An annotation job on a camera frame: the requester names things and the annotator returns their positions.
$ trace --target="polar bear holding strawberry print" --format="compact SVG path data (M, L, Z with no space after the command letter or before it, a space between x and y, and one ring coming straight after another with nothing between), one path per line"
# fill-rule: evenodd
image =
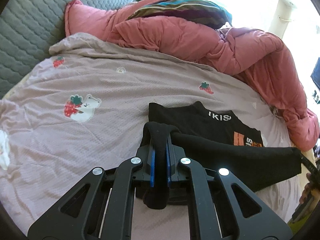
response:
M85 99L79 95L72 95L64 107L64 115L72 120L83 123L93 117L94 110L101 104L101 99L87 95Z

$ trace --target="black t-shirt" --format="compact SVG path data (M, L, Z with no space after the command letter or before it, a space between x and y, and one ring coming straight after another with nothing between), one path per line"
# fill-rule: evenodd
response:
M174 125L181 133L236 146L263 147L261 132L242 123L232 112L216 113L197 101L167 108L149 104L149 121Z
M228 145L200 136L183 134L172 125L148 122L143 129L141 146L152 141L156 151L155 162L158 164L156 174L158 179L162 179L163 185L167 185L166 143L169 134L172 144L182 147L186 157L210 170L227 168L252 191L261 190L301 173L300 150L297 148ZM138 198L143 198L145 193L145 189L136 188ZM159 204L163 204L159 198L162 196L153 195L150 201L158 199ZM186 204L186 199L187 193L184 189L170 189L169 204Z

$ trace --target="gray quilted headboard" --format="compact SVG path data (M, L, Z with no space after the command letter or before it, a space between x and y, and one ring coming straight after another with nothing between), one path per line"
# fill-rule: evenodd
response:
M9 0L0 15L0 98L65 37L63 13L69 1ZM109 10L136 0L81 1Z

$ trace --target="pink duvet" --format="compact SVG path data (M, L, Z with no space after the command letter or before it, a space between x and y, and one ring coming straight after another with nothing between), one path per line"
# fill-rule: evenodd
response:
M154 50L212 66L245 82L278 108L290 139L300 150L316 144L317 116L307 109L292 55L280 38L248 28L217 31L177 17L126 20L141 6L159 1L163 0L142 0L104 11L73 0L66 8L66 36L86 32L122 47Z

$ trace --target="wrinkled fabric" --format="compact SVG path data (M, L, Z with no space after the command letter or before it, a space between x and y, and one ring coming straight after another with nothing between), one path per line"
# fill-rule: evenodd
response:
M232 109L241 122L261 131L267 147L290 146L283 119L270 112L258 93L207 65L121 48L86 33L63 39L49 52L52 58L35 66L24 83L0 100L0 127L10 144L8 169L0 168L0 202L25 234L91 169L111 169L136 155L150 102L179 107L199 100L220 113ZM64 62L56 66L60 57ZM214 94L199 89L204 79ZM86 122L64 112L71 97L77 103L77 95L100 101ZM256 194L288 221L301 191L295 176ZM142 201L134 202L132 240L188 237L187 207L154 212Z
M279 37L250 28L214 30L177 17L126 20L137 8L160 1L143 0L118 11L72 1L66 9L66 35L87 32L121 47L158 51L214 67L246 83L275 106L300 150L316 144L317 116L307 109L292 55Z
M145 5L136 10L128 20L159 15L183 18L213 29L220 29L226 22L230 25L232 23L232 15L225 8L206 0L169 0Z

